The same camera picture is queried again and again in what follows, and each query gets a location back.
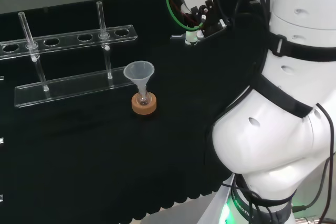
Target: screw hole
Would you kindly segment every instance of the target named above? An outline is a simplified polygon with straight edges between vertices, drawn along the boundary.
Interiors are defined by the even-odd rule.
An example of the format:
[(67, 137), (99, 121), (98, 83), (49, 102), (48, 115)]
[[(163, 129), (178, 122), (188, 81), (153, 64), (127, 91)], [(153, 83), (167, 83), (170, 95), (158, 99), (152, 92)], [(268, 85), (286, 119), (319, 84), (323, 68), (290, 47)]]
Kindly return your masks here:
[(11, 44), (11, 45), (4, 46), (2, 48), (2, 50), (4, 52), (15, 52), (17, 49), (19, 49), (19, 45), (18, 44)]
[(248, 118), (248, 120), (250, 121), (250, 124), (252, 124), (255, 127), (260, 127), (260, 123), (254, 119), (254, 118)]
[(44, 45), (46, 45), (47, 47), (54, 47), (56, 45), (59, 44), (59, 39), (46, 39), (44, 41)]
[(124, 37), (126, 35), (128, 35), (130, 33), (130, 31), (126, 30), (116, 30), (115, 35), (120, 36), (120, 37)]
[(92, 40), (93, 36), (92, 36), (92, 34), (82, 34), (82, 35), (78, 35), (77, 38), (78, 38), (78, 40), (85, 42), (85, 41)]
[(281, 66), (281, 69), (286, 73), (286, 74), (294, 74), (294, 69), (292, 69), (289, 66)]

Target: green led light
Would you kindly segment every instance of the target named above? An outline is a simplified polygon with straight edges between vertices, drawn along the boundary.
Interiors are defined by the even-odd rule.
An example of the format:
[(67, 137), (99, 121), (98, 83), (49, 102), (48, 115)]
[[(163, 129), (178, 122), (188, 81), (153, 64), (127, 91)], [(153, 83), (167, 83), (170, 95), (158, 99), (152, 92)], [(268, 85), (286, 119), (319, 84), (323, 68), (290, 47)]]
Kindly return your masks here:
[(220, 216), (221, 217), (219, 218), (218, 224), (235, 224), (236, 223), (228, 204), (224, 205)]
[(220, 214), (221, 217), (219, 218), (219, 224), (225, 224), (226, 219), (229, 217), (229, 215), (230, 215), (229, 206), (225, 204), (222, 209), (222, 213)]

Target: green cable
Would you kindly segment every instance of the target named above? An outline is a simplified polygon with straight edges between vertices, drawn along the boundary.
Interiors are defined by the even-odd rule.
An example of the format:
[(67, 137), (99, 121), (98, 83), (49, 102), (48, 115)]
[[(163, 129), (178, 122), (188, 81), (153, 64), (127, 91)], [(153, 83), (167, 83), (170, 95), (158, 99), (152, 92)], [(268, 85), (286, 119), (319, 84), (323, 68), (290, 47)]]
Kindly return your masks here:
[(176, 21), (176, 23), (178, 23), (181, 27), (183, 27), (184, 29), (186, 29), (187, 31), (197, 31), (199, 30), (199, 28), (203, 25), (203, 23), (200, 23), (199, 26), (195, 26), (195, 27), (187, 27), (185, 25), (183, 25), (174, 15), (173, 11), (172, 11), (172, 8), (170, 7), (170, 3), (169, 3), (169, 0), (166, 0), (166, 3), (167, 3), (167, 7), (168, 7), (168, 10), (170, 12), (170, 15), (172, 15), (173, 19)]

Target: clear acrylic stand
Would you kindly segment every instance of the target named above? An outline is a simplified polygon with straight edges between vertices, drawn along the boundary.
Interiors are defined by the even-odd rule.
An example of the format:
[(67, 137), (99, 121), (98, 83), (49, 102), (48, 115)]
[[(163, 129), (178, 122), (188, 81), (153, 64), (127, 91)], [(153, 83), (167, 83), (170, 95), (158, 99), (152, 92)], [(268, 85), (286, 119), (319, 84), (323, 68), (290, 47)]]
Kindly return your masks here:
[[(0, 60), (30, 56), (40, 82), (15, 88), (14, 104), (16, 107), (55, 101), (133, 84), (124, 76), (124, 67), (112, 69), (110, 44), (136, 40), (137, 33), (132, 25), (106, 28), (102, 2), (97, 2), (97, 10), (100, 29), (36, 38), (32, 37), (25, 14), (23, 12), (18, 14), (26, 39), (0, 42), (2, 49), (0, 49)], [(106, 70), (46, 80), (40, 62), (41, 54), (96, 45), (100, 45), (102, 48)]]

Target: funnel stem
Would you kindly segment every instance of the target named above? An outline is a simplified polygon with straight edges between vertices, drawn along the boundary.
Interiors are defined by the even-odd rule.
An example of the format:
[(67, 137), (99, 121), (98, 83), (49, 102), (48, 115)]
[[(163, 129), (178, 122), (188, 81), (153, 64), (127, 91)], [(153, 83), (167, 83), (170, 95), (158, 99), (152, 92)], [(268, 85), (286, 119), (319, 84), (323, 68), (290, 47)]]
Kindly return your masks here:
[(138, 87), (139, 89), (139, 94), (141, 95), (141, 98), (142, 99), (146, 99), (146, 86), (143, 86), (143, 87)]

